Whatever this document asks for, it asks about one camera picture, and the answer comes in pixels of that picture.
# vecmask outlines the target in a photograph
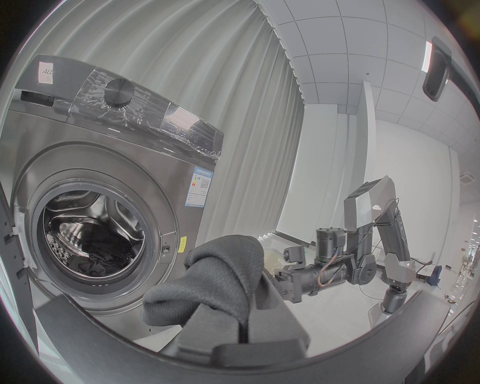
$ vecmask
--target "yellow warning sticker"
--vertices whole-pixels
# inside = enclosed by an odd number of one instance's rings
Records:
[[[187,237],[183,236],[180,238],[179,253],[182,253],[185,250],[185,245],[187,245]]]

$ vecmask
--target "washing machine door opening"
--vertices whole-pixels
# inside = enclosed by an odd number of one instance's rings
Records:
[[[145,235],[135,214],[101,193],[61,193],[41,218],[50,256],[75,280],[102,284],[125,277],[144,251]]]

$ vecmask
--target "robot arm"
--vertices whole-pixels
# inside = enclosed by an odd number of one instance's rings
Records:
[[[365,183],[348,196],[344,204],[346,231],[341,228],[317,230],[314,264],[305,265],[303,247],[285,250],[286,261],[297,264],[275,271],[282,296],[295,303],[301,301],[302,294],[313,296],[345,281],[368,284],[376,273],[372,230],[377,227],[386,255],[382,281],[389,285],[381,309],[391,314],[405,302],[407,286],[416,275],[394,183],[388,176]]]

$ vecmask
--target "blue chair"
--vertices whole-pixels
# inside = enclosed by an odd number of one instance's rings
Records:
[[[427,278],[427,283],[431,286],[437,286],[440,282],[440,273],[442,272],[442,266],[437,265],[432,272],[432,275]]]

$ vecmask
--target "ceiling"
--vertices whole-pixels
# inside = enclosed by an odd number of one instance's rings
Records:
[[[276,27],[308,104],[356,114],[361,83],[372,85],[376,117],[420,131],[457,151],[460,172],[480,180],[480,121],[449,82],[438,103],[422,91],[425,40],[439,37],[475,84],[459,44],[417,0],[259,0]],[[461,204],[480,201],[480,182],[461,186]]]

